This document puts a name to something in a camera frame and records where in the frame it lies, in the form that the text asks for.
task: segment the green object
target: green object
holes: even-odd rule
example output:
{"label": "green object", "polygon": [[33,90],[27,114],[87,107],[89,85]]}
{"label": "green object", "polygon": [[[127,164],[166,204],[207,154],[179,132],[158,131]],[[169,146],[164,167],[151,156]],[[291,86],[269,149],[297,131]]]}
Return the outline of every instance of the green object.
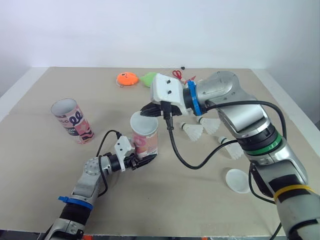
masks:
{"label": "green object", "polygon": [[148,72],[146,75],[139,77],[139,79],[146,87],[150,88],[156,74],[156,72]]}
{"label": "green object", "polygon": [[268,146],[258,149],[258,150],[253,150],[253,151],[245,151],[247,154],[255,156],[255,155],[260,155],[269,152],[270,150],[274,149],[276,146],[278,146],[281,143],[282,137],[278,133],[278,136],[276,139]]}

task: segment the yellow cable tie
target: yellow cable tie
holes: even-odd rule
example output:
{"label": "yellow cable tie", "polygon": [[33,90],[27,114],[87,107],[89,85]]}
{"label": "yellow cable tie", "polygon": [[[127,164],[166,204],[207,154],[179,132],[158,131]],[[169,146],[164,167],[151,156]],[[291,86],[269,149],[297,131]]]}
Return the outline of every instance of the yellow cable tie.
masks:
{"label": "yellow cable tie", "polygon": [[315,191],[307,185],[302,185],[302,184],[290,185],[290,186],[285,186],[283,188],[280,188],[278,191],[276,191],[273,195],[274,201],[276,201],[281,194],[291,190],[295,190],[295,189],[305,189],[315,193]]}

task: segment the green ring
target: green ring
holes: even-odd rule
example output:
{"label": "green ring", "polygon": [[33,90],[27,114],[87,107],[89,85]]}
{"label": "green ring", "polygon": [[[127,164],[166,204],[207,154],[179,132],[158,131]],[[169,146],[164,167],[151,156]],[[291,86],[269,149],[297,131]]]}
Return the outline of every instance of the green ring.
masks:
{"label": "green ring", "polygon": [[281,135],[278,133],[278,136],[276,137],[276,139],[268,146],[265,146],[264,148],[258,149],[258,150],[253,150],[253,151],[245,151],[247,154],[249,155],[261,155],[264,153],[267,153],[269,151],[271,151],[272,149],[274,149],[276,146],[278,146],[282,141],[282,137]]}

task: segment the orange object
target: orange object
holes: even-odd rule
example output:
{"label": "orange object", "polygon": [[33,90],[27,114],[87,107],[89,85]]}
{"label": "orange object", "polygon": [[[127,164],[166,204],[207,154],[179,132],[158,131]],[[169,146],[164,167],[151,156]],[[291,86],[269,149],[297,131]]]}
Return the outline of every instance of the orange object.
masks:
{"label": "orange object", "polygon": [[94,237],[89,235],[84,235],[82,240],[94,240]]}
{"label": "orange object", "polygon": [[116,81],[118,84],[128,86],[136,84],[139,81],[139,78],[132,72],[123,72],[116,77]]}

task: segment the badminton shuttlecock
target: badminton shuttlecock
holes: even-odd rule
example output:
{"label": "badminton shuttlecock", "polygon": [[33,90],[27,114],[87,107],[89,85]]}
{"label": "badminton shuttlecock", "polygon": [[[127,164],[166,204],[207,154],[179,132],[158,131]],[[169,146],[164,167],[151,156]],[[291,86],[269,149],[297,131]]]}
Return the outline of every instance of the badminton shuttlecock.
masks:
{"label": "badminton shuttlecock", "polygon": [[180,128],[188,135],[191,141],[197,141],[203,130],[204,127],[200,124],[186,124],[185,122],[180,123]]}
{"label": "badminton shuttlecock", "polygon": [[197,116],[196,121],[201,124],[205,131],[210,135],[214,134],[220,126],[220,119],[218,118],[204,118],[202,116]]}
{"label": "badminton shuttlecock", "polygon": [[[226,138],[225,136],[221,136],[221,137],[219,137],[218,141],[220,144],[223,144],[223,143],[226,143],[230,140],[228,138]],[[224,148],[226,149],[226,151],[229,153],[230,157],[233,160],[239,159],[244,154],[244,151],[242,150],[240,144],[237,142],[229,144],[229,145],[225,146]]]}

